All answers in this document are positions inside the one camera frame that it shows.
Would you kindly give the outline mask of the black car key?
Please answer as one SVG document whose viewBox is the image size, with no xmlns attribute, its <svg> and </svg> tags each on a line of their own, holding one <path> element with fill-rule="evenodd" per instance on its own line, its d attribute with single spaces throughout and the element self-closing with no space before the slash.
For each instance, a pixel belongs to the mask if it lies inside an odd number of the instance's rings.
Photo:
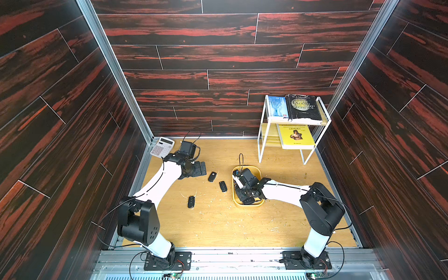
<svg viewBox="0 0 448 280">
<path fill-rule="evenodd" d="M 195 196 L 190 196 L 190 197 L 188 198 L 187 207 L 188 207 L 189 209 L 193 209 L 194 206 L 195 206 L 195 202 L 196 202 L 196 198 L 195 198 Z"/>
<path fill-rule="evenodd" d="M 217 172 L 212 171 L 210 176 L 208 177 L 208 181 L 212 183 L 215 181 L 216 178 L 217 178 Z"/>
<path fill-rule="evenodd" d="M 220 190 L 221 190 L 223 193 L 225 193 L 225 192 L 228 191 L 227 185 L 226 185 L 226 183 L 225 183 L 224 181 L 219 182 L 219 187 L 220 187 Z"/>
</svg>

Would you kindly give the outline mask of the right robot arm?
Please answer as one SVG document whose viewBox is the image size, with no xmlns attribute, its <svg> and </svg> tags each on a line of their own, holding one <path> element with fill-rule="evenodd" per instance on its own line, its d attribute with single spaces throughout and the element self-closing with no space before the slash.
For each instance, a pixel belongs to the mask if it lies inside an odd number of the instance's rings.
<svg viewBox="0 0 448 280">
<path fill-rule="evenodd" d="M 345 214 L 343 203 L 339 202 L 322 184 L 291 185 L 271 178 L 258 179 L 245 168 L 232 172 L 236 183 L 236 194 L 243 204 L 255 203 L 256 199 L 277 200 L 300 207 L 311 226 L 308 239 L 301 249 L 305 262 L 319 259 L 324 252 L 336 226 Z"/>
</svg>

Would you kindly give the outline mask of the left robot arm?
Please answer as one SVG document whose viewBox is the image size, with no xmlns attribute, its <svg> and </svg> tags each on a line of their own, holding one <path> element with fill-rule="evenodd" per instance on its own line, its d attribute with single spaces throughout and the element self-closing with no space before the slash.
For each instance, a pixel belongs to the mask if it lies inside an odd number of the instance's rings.
<svg viewBox="0 0 448 280">
<path fill-rule="evenodd" d="M 178 153 L 168 154 L 148 184 L 120 201 L 117 234 L 141 245 L 155 259 L 172 265 L 175 262 L 175 245 L 160 233 L 157 208 L 175 181 L 206 174 L 205 162 L 193 161 Z"/>
</svg>

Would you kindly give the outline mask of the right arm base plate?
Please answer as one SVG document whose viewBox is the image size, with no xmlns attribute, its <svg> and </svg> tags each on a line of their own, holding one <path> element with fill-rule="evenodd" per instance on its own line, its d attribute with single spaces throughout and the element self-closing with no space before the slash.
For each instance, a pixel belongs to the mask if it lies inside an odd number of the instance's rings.
<svg viewBox="0 0 448 280">
<path fill-rule="evenodd" d="M 305 251 L 283 251 L 280 263 L 287 270 L 329 270 L 332 265 L 328 252 L 323 251 L 318 257 L 313 257 Z"/>
</svg>

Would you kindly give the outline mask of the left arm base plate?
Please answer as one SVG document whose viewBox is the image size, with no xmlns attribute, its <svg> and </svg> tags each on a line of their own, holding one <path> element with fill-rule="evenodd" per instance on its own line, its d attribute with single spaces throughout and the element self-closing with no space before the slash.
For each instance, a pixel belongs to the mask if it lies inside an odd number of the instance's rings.
<svg viewBox="0 0 448 280">
<path fill-rule="evenodd" d="M 169 253 L 166 258 L 148 253 L 143 266 L 144 271 L 189 271 L 192 252 Z"/>
</svg>

